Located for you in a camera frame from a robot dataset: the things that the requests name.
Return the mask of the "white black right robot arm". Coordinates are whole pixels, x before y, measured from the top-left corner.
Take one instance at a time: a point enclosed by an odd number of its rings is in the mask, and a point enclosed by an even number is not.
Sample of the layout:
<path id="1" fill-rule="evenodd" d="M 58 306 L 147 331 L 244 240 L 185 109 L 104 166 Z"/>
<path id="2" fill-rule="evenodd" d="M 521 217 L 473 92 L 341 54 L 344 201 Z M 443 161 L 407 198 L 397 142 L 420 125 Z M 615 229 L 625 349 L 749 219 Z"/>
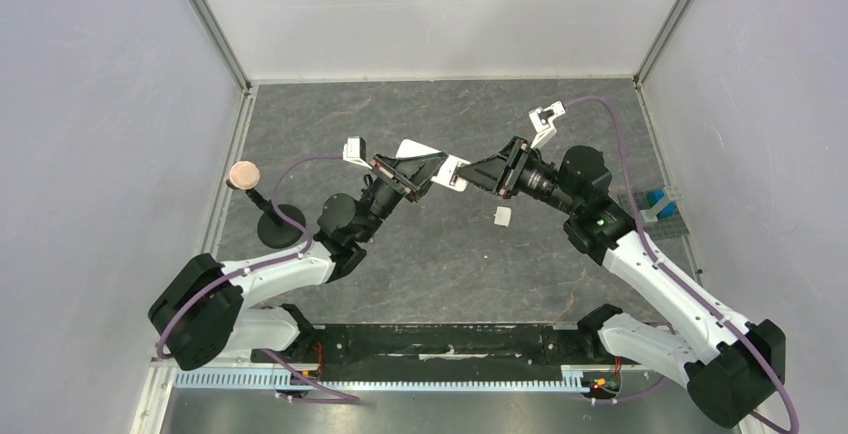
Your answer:
<path id="1" fill-rule="evenodd" d="M 798 431 L 784 385 L 783 331 L 770 320 L 751 323 L 669 261 L 641 220 L 609 197 L 612 175 L 600 151 L 574 146 L 554 166 L 515 137 L 499 153 L 455 174 L 504 199 L 524 193 L 566 213 L 563 230 L 572 245 L 634 288 L 675 330 L 660 330 L 605 304 L 578 324 L 577 346 L 585 359 L 635 361 L 685 388 L 699 410 L 724 428 L 749 415 L 769 425 L 757 410 L 777 394 L 789 432 Z"/>

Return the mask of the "white battery cover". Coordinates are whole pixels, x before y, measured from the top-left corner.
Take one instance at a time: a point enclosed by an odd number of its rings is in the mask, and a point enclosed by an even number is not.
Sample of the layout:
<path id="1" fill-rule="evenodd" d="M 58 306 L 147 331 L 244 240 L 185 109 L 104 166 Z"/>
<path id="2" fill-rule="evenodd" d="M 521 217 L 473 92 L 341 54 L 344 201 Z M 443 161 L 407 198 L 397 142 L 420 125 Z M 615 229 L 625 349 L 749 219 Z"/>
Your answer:
<path id="1" fill-rule="evenodd" d="M 494 224 L 501 227 L 508 227 L 512 218 L 512 209 L 504 206 L 498 206 L 494 215 Z"/>

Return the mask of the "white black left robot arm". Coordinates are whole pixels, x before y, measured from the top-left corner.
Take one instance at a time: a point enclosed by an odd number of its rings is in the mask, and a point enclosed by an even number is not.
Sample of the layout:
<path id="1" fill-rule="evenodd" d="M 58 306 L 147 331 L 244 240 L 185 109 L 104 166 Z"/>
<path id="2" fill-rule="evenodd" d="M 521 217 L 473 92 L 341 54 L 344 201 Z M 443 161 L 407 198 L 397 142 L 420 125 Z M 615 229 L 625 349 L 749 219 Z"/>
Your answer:
<path id="1" fill-rule="evenodd" d="M 295 230 L 293 245 L 241 261 L 219 262 L 209 253 L 189 259 L 148 311 L 159 334 L 157 357 L 175 360 L 184 371 L 233 350 L 265 348 L 290 362 L 304 361 L 313 352 L 312 333 L 291 309 L 263 307 L 262 302 L 349 275 L 367 255 L 363 244 L 397 205 L 420 200 L 452 163 L 441 151 L 407 158 L 374 156 L 367 164 L 371 182 L 357 198 L 329 196 L 314 234 L 271 202 L 273 214 Z"/>

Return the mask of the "red and white remote control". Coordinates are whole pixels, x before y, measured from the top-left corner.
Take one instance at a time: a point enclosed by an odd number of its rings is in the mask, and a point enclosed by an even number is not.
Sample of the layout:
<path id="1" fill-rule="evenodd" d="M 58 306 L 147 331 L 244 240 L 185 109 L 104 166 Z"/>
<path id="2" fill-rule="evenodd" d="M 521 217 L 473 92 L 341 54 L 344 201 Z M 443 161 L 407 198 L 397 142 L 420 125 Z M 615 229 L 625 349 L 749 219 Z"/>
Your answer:
<path id="1" fill-rule="evenodd" d="M 412 139 L 404 139 L 399 144 L 396 156 L 398 158 L 411 158 L 423 155 L 436 154 L 439 150 L 421 144 Z M 452 154 L 447 154 L 446 160 L 440 166 L 438 172 L 431 177 L 434 184 L 443 186 L 447 189 L 463 192 L 468 186 L 468 182 L 457 174 L 460 167 L 468 165 L 469 162 Z"/>

